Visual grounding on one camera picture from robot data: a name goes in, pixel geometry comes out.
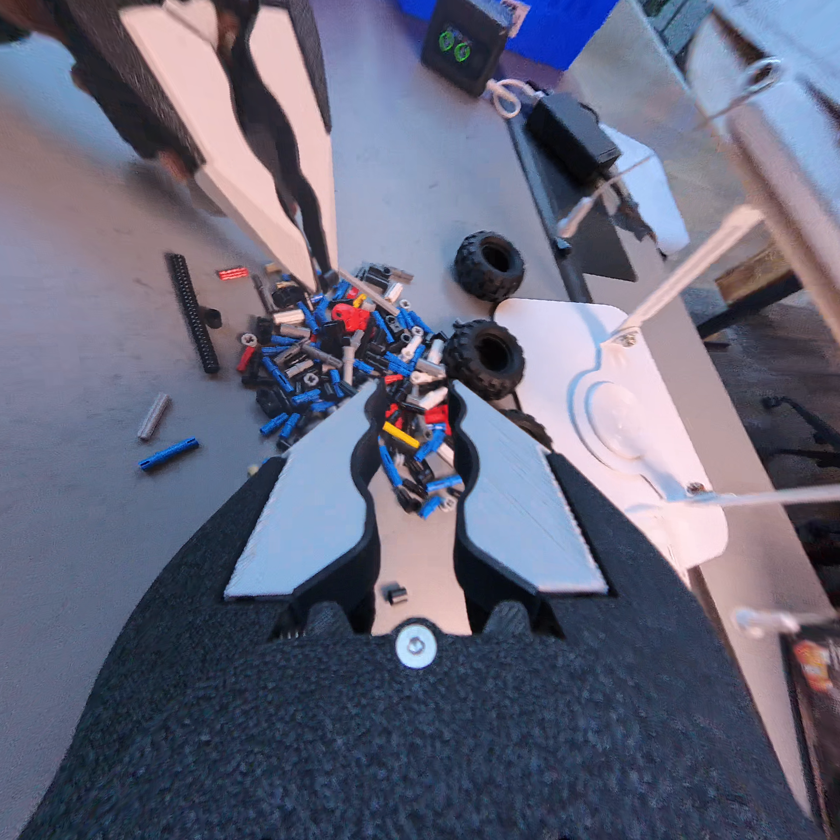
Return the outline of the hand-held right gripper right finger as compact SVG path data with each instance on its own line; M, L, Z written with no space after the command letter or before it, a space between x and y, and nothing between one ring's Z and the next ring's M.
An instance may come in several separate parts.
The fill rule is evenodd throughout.
M552 469L551 448L455 382L449 391L456 503L454 569L469 626L503 602L532 627L551 625L558 597L608 595L610 586Z

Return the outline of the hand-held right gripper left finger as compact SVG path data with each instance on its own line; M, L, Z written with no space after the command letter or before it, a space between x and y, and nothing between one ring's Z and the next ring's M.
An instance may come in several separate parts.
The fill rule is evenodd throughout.
M381 542L369 490L381 465L384 386L363 385L288 451L239 555L226 599L283 601L300 619L334 602L371 608Z

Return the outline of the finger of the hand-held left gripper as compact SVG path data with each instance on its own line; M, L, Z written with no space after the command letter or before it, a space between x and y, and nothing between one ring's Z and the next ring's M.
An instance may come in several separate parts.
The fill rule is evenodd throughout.
M209 26L212 2L126 7L121 24L184 123L203 163L194 180L268 256L308 291L317 277L300 228L282 209L274 177L250 148Z
M338 262L331 115L318 28L307 2L263 2L249 53L288 130L278 140L282 179L323 277Z

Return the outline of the pile of small building bricks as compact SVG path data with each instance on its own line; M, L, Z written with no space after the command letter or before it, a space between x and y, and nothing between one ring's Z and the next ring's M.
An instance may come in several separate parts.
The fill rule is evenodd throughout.
M275 443L279 457L363 385L379 385L385 410L378 448L395 500L423 520L455 509L464 482L449 422L447 338L403 297L411 275L368 264L313 295L279 265L268 265L263 276L243 266L217 276L251 280L265 311L239 336L236 370L266 417L259 434Z

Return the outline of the black toothed rod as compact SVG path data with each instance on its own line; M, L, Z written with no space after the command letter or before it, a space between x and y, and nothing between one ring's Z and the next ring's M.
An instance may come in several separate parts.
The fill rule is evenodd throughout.
M221 370L220 363L201 313L186 259L183 255L166 252L164 261L203 371L207 375L216 375Z

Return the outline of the grey desk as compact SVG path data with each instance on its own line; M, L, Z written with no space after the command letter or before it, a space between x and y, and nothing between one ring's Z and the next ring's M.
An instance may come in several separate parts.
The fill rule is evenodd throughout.
M404 512L382 464L368 612L227 601L285 459L235 373L259 300L215 271L265 257L69 66L2 54L2 838L818 838L700 604L565 456L610 592L551 625L471 628L456 511Z

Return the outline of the black toy tyre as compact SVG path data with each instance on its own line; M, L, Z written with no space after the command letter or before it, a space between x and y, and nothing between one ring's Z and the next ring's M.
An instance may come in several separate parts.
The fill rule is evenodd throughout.
M462 241L454 259L454 279L463 291L480 301L501 303L520 288L525 265L512 242L499 234L480 231Z
M506 328L478 319L455 325L444 347L443 365L451 380L494 402L516 391L526 360L519 341Z
M551 436L546 428L535 417L518 409L501 408L499 409L499 412L523 432L541 444L541 446L548 449L549 452L554 451Z

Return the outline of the white book stand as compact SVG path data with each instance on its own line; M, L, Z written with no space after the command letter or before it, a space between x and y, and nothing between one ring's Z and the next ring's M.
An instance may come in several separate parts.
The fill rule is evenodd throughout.
M667 267L654 259L647 295L631 313L601 303L512 298L495 322L524 340L526 407L546 421L556 448L670 563L711 571L728 545L726 513L838 501L838 484L726 491L711 479L648 348L644 327L750 232L765 226L824 320L838 334L838 217L820 196L802 155L829 152L834 128L818 116L789 60L750 66L730 45L730 75L712 93L711 113L678 84L676 115L692 131L710 120L744 182L745 204L717 231Z

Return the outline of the blue axle pin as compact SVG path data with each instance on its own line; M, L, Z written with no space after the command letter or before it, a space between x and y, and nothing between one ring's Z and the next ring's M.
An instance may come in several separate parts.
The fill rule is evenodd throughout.
M195 437L188 437L143 458L138 463L138 468L145 473L150 473L198 448L200 448L200 442Z

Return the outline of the black device with green display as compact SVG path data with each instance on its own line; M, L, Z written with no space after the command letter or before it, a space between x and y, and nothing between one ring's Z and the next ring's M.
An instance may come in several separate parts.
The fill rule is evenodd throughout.
M507 46L510 8L498 1L437 1L420 60L472 98L481 97Z

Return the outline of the small grey axle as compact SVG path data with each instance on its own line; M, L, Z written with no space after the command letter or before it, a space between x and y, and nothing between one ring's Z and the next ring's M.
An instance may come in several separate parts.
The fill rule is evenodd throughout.
M166 393L161 392L154 398L152 405L145 414L136 434L136 438L139 441L148 443L152 440L156 434L158 426L161 424L163 416L171 404L172 399Z

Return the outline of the blue plastic bin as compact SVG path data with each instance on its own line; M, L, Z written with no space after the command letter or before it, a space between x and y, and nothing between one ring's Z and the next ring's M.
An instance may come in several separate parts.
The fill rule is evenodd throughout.
M513 14L506 49L567 70L613 11L616 1L503 2ZM399 1L405 14L429 23L435 1Z

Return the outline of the black power adapter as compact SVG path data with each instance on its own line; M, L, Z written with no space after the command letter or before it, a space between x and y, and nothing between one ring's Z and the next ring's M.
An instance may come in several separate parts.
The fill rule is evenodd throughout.
M580 184L606 178L621 155L596 113L567 92L538 98L525 124L542 150Z

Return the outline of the toy truck box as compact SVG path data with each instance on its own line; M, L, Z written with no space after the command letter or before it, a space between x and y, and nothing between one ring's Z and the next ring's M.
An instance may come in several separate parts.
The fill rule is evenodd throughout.
M839 625L804 626L784 640L815 819L839 838Z

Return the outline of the white paper sheet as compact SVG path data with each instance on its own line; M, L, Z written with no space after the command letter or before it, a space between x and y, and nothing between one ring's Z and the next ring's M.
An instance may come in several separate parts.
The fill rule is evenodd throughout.
M612 173L619 175L615 185L625 188L633 199L659 251L666 257L677 255L688 246L690 237L662 161L645 144L603 122L600 128L619 151L612 166Z

